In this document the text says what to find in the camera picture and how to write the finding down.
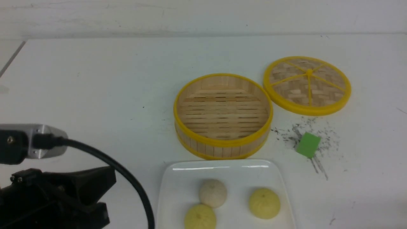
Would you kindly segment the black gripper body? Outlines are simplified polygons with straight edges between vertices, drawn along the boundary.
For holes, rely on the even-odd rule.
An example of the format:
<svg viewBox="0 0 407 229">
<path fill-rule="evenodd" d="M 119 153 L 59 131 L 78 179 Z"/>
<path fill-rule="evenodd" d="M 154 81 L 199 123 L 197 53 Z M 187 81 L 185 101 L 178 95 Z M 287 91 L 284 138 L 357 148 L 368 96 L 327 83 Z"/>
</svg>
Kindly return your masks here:
<svg viewBox="0 0 407 229">
<path fill-rule="evenodd" d="M 1 188 L 2 229 L 102 229 L 110 223 L 100 199 L 116 183 L 109 166 L 55 173 L 18 171 Z"/>
</svg>

